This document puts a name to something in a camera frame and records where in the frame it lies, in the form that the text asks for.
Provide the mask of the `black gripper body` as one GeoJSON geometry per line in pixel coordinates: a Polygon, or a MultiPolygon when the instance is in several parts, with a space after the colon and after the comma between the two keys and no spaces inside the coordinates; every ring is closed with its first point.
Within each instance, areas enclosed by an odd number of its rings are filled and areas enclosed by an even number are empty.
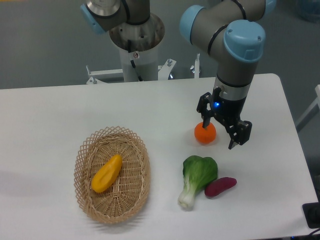
{"type": "Polygon", "coordinates": [[[217,76],[209,97],[209,118],[215,118],[228,130],[249,130],[251,122],[241,119],[241,113],[251,84],[234,85],[217,76]]]}

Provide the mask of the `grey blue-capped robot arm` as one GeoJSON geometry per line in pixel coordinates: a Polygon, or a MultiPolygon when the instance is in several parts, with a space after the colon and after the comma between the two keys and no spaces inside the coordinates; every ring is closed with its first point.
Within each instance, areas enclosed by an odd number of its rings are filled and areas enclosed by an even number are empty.
{"type": "MultiPolygon", "coordinates": [[[[274,0],[223,0],[209,9],[190,6],[180,18],[183,38],[218,63],[213,91],[199,98],[196,110],[203,127],[211,118],[225,127],[230,148],[250,138],[252,123],[240,115],[264,51],[258,20],[275,6],[274,0]]],[[[159,79],[156,49],[165,27],[148,0],[88,0],[80,10],[95,33],[109,33],[119,48],[126,82],[159,79]]]]}

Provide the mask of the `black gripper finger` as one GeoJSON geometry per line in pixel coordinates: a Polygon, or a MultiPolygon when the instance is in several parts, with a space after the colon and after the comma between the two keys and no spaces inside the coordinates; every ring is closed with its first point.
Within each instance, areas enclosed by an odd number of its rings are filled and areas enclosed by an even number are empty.
{"type": "Polygon", "coordinates": [[[228,149],[231,150],[236,145],[242,146],[250,139],[252,123],[247,120],[233,119],[226,122],[225,129],[230,136],[228,149]]]}
{"type": "Polygon", "coordinates": [[[208,110],[208,105],[211,105],[212,95],[209,92],[203,94],[198,101],[196,111],[201,114],[202,128],[205,129],[211,122],[211,111],[208,110]]]}

